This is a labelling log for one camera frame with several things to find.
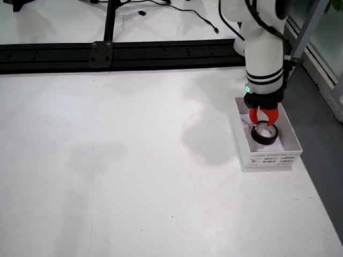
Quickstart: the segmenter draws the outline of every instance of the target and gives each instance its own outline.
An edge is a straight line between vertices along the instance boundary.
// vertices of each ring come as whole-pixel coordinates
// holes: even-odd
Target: black stripe
[[[281,72],[281,70],[283,70],[284,67],[282,66],[281,69],[279,69],[277,72],[274,72],[270,75],[266,75],[266,76],[255,76],[255,75],[251,75],[248,71],[247,71],[247,75],[250,79],[270,79],[275,77],[277,74],[279,74]]]
[[[275,79],[273,80],[270,80],[270,81],[263,81],[263,82],[256,82],[256,81],[253,81],[251,79],[249,79],[248,77],[248,82],[252,83],[252,84],[255,84],[255,85],[268,85],[268,84],[271,84],[271,83],[274,83],[276,81],[278,81],[279,79],[281,79],[282,75],[284,73],[281,73],[279,76],[277,76]]]

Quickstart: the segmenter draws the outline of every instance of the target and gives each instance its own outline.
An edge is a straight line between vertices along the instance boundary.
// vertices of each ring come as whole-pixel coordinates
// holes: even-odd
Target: metal bracket
[[[95,41],[90,56],[91,68],[110,68],[112,64],[113,42]]]

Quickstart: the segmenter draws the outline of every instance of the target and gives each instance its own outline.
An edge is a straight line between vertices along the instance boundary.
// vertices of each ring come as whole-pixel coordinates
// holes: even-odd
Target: gray floor
[[[303,147],[303,162],[343,242],[343,125],[303,67],[296,68],[285,94],[283,105]]]

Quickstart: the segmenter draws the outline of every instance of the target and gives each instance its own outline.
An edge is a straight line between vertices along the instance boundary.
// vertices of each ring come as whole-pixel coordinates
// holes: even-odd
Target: black stand leg
[[[32,2],[32,1],[34,1],[34,0],[4,0],[4,3],[12,4],[13,5],[13,12],[19,12],[24,4]]]
[[[104,41],[113,40],[114,21],[116,17],[116,9],[118,7],[118,0],[108,0]]]

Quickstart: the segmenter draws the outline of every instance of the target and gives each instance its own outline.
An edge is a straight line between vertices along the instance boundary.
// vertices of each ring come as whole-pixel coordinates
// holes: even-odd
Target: black cable
[[[285,39],[284,35],[282,35],[279,31],[277,31],[276,28],[267,25],[264,21],[262,21],[262,19],[260,18],[257,10],[250,4],[250,0],[244,0],[245,4],[251,14],[251,16],[253,17],[253,19],[256,21],[256,23],[263,29],[265,29],[266,31],[268,31],[270,34],[277,36],[278,38],[284,40],[284,41],[288,41],[287,39]]]
[[[99,3],[108,3],[108,1],[98,1]],[[123,6],[125,4],[128,4],[128,3],[143,3],[143,2],[152,2],[152,3],[155,3],[157,5],[161,5],[161,6],[167,6],[167,7],[171,7],[175,10],[178,10],[178,11],[182,11],[182,12],[193,12],[194,14],[196,14],[201,20],[203,20],[204,22],[206,22],[207,24],[209,24],[213,29],[214,31],[218,34],[219,33],[219,29],[216,28],[209,20],[205,19],[204,17],[202,17],[197,11],[195,10],[192,10],[192,9],[180,9],[180,8],[177,8],[171,4],[161,4],[161,3],[158,3],[158,2],[155,2],[153,0],[140,0],[140,1],[132,1],[132,0],[127,0],[126,2],[124,3],[121,3],[120,6]]]
[[[242,35],[240,33],[237,32],[237,30],[235,30],[223,17],[223,15],[221,14],[221,0],[219,0],[219,4],[218,4],[218,12],[219,12],[219,17],[220,19],[224,22],[224,24],[226,26],[228,26],[229,29],[232,30],[233,33],[235,33],[241,40],[244,41],[244,37],[242,37]]]

